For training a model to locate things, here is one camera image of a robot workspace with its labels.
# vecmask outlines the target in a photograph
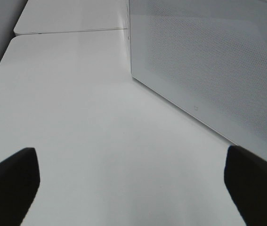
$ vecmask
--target perforated metal mesh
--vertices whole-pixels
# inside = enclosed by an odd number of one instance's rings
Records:
[[[267,141],[266,24],[147,6],[146,68]]]

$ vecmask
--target perforated panel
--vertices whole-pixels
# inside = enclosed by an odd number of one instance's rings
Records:
[[[267,143],[267,2],[131,0],[130,15],[134,77],[191,114],[182,99],[197,100],[216,115],[196,117],[235,143],[254,141],[210,118]]]

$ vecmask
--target white device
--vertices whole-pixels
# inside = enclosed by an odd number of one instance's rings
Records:
[[[267,160],[267,1],[129,6],[132,76]]]

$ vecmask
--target white surface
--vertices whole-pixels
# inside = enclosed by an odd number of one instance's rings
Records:
[[[24,226],[242,226],[229,143],[131,79],[127,30],[16,37],[0,64],[0,161],[37,150]]]
[[[128,0],[29,0],[14,32],[76,32],[128,27]]]

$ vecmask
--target white table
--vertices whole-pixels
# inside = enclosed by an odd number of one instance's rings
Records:
[[[0,64],[0,161],[37,150],[24,226],[242,226],[229,143],[132,80],[126,30],[24,35]]]
[[[29,0],[16,35],[128,28],[128,0]]]

